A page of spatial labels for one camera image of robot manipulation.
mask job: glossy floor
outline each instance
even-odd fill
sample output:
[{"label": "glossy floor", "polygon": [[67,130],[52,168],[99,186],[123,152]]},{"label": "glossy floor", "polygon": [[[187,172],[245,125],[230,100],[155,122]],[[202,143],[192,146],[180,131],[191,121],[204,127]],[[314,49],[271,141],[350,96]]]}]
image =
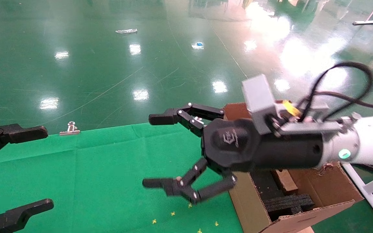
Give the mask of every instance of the glossy floor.
[{"label": "glossy floor", "polygon": [[[57,134],[71,120],[81,130],[142,123],[187,102],[241,102],[240,82],[259,74],[277,99],[296,101],[338,61],[373,68],[373,25],[352,25],[372,9],[373,0],[0,1],[0,124]],[[128,28],[138,32],[115,32]],[[321,88],[354,95],[363,84],[335,69]]]}]

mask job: cardboard flap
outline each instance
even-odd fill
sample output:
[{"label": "cardboard flap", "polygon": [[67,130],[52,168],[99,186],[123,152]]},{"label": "cardboard flap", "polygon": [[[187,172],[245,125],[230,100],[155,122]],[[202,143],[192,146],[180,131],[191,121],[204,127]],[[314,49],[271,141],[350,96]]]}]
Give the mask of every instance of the cardboard flap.
[{"label": "cardboard flap", "polygon": [[234,172],[237,184],[229,191],[237,216],[244,232],[258,233],[269,224],[270,218],[259,198],[249,173]]},{"label": "cardboard flap", "polygon": [[283,217],[274,221],[269,227],[265,228],[262,233],[296,233],[351,207],[354,203],[355,200],[351,200],[349,202]]},{"label": "cardboard flap", "polygon": [[339,165],[329,168],[322,176],[316,169],[289,170],[289,173],[299,188],[298,194],[309,194],[316,207],[364,199]]},{"label": "cardboard flap", "polygon": [[224,112],[224,119],[229,121],[235,121],[240,118],[251,118],[245,103],[225,105]]}]

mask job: debris on floor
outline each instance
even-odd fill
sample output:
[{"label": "debris on floor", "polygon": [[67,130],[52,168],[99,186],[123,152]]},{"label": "debris on floor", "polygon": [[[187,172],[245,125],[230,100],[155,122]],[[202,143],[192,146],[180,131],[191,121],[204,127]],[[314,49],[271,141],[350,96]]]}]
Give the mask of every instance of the debris on floor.
[{"label": "debris on floor", "polygon": [[115,32],[117,33],[120,33],[120,34],[127,34],[127,33],[133,33],[133,32],[137,32],[138,30],[135,28],[131,28],[131,29],[126,29],[126,30],[117,30]]}]

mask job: robotic hand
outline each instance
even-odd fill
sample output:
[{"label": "robotic hand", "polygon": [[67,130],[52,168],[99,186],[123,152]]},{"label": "robotic hand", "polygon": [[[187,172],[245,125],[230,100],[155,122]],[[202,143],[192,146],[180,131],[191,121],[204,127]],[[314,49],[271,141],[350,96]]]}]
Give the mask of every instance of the robotic hand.
[{"label": "robotic hand", "polygon": [[[181,179],[144,179],[143,186],[163,188],[167,196],[183,196],[196,204],[233,188],[237,183],[234,171],[321,168],[332,161],[373,165],[373,117],[353,113],[323,121],[329,110],[325,103],[277,102],[264,75],[243,81],[243,93],[251,118],[223,120],[222,109],[192,103],[150,115],[152,125],[179,122],[201,137],[203,158]],[[364,105],[360,98],[354,102]],[[299,122],[301,111],[306,110],[310,117]],[[193,116],[212,122],[204,126]],[[223,180],[193,190],[191,184],[206,167]]]},{"label": "robotic hand", "polygon": [[[0,149],[8,143],[22,143],[44,139],[48,136],[44,127],[21,128],[18,124],[0,126]],[[54,207],[51,199],[43,199],[0,214],[0,233],[11,233],[24,229],[28,219]]]}]

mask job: green fabric mat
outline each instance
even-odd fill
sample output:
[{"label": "green fabric mat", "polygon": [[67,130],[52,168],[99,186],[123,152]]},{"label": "green fabric mat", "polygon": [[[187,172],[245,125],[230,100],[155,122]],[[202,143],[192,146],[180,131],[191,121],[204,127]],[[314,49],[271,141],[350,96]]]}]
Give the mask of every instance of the green fabric mat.
[{"label": "green fabric mat", "polygon": [[[54,209],[31,217],[21,232],[242,232],[228,193],[188,208],[181,197],[142,186],[145,177],[182,176],[200,156],[200,139],[180,125],[138,124],[8,145],[0,151],[0,214],[51,198]],[[207,169],[194,188],[220,179]]]}]

